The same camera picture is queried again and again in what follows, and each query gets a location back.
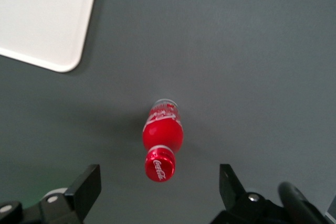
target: bottle label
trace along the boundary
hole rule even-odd
[[[143,131],[145,130],[147,125],[149,125],[153,122],[159,121],[159,120],[163,120],[163,119],[172,119],[172,120],[175,120],[179,125],[181,125],[181,122],[180,122],[179,118],[176,116],[176,113],[174,113],[174,111],[158,110],[158,111],[155,111],[152,114],[150,114],[150,116],[147,119],[147,122],[145,123]]]
[[[162,163],[160,161],[154,159],[153,164],[155,166],[156,173],[158,175],[159,180],[166,179],[166,174],[165,174],[164,171],[162,171],[162,168],[161,168]]]

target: coca-cola bottle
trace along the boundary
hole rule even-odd
[[[164,182],[175,172],[175,156],[183,142],[183,130],[177,104],[169,99],[156,101],[142,132],[148,151],[145,172],[151,180]]]

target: coca-cola logo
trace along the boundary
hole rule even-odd
[[[166,174],[164,173],[164,171],[162,171],[162,168],[161,168],[162,163],[155,159],[153,161],[153,164],[155,166],[156,173],[158,175],[159,180],[166,179]]]

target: red bottle cap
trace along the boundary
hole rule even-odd
[[[152,147],[146,156],[145,171],[151,180],[164,182],[170,179],[175,172],[175,156],[165,145]]]

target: bottle neck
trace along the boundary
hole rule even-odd
[[[150,148],[150,149],[148,150],[148,153],[151,152],[152,150],[154,150],[154,149],[158,149],[158,148],[167,149],[168,151],[170,151],[171,153],[174,154],[174,152],[172,151],[172,149],[170,149],[168,146],[163,145],[163,144],[153,146],[152,148]]]

